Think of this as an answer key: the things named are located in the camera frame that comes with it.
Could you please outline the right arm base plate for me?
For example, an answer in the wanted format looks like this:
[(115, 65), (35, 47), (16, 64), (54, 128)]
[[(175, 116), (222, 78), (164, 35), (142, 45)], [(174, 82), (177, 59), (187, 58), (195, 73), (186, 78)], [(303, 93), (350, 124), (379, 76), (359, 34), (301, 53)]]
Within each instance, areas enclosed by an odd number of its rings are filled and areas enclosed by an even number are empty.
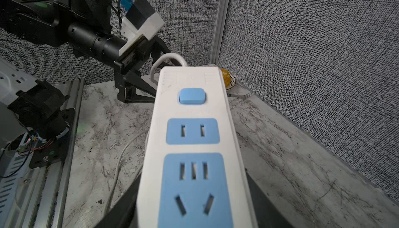
[(66, 122), (70, 125), (69, 131), (61, 138), (56, 138), (55, 141), (53, 141), (50, 145), (47, 145), (45, 148), (33, 152), (31, 161), (29, 163), (30, 169), (45, 167), (57, 162), (64, 162), (67, 158), (70, 147), (72, 124), (75, 117), (75, 109), (70, 108), (62, 110), (61, 114)]

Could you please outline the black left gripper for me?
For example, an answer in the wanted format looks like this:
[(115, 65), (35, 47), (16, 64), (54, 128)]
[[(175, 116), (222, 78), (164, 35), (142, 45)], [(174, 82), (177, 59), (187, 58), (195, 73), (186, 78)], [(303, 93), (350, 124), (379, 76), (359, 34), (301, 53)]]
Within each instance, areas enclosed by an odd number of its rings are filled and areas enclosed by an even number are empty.
[[(161, 54), (167, 53), (170, 53), (170, 49), (158, 36), (151, 40), (140, 38), (121, 55), (117, 50), (113, 63), (117, 99), (123, 103), (154, 103), (156, 89), (141, 78), (139, 70), (150, 58), (154, 65)], [(137, 89), (152, 97), (138, 95)]]

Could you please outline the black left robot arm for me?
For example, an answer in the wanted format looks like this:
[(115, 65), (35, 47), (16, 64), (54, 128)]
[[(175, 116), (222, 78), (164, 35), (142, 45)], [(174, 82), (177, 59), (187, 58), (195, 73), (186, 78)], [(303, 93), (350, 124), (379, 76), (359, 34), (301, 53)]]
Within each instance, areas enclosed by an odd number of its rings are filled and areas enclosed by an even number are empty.
[(114, 70), (117, 98), (124, 103), (153, 103), (156, 89), (140, 68), (169, 53), (157, 36), (164, 21), (147, 0), (119, 0), (121, 37), (114, 36), (112, 0), (1, 0), (1, 28), (19, 38), (52, 47), (68, 43), (76, 57), (91, 57)]

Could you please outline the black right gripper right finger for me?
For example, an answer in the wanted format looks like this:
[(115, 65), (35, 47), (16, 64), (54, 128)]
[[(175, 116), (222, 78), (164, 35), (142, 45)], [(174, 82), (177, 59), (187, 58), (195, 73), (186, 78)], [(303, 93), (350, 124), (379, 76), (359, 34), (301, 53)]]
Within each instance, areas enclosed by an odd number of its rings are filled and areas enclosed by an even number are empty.
[(292, 224), (277, 210), (263, 190), (249, 175), (247, 169), (245, 171), (258, 227), (293, 228)]

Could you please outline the white blue power strip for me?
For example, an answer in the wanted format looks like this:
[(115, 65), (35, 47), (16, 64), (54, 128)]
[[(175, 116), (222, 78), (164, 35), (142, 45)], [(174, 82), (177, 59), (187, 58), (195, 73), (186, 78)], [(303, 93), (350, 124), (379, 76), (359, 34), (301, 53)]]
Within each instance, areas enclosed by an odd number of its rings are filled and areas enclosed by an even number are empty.
[(161, 70), (134, 223), (139, 228), (255, 228), (221, 71)]

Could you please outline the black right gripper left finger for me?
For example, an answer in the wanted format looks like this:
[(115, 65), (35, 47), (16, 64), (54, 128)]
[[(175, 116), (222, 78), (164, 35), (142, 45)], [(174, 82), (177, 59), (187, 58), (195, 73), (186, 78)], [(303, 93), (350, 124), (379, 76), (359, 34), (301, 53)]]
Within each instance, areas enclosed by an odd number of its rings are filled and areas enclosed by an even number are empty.
[(137, 228), (135, 218), (136, 202), (139, 191), (141, 173), (110, 212), (95, 228)]

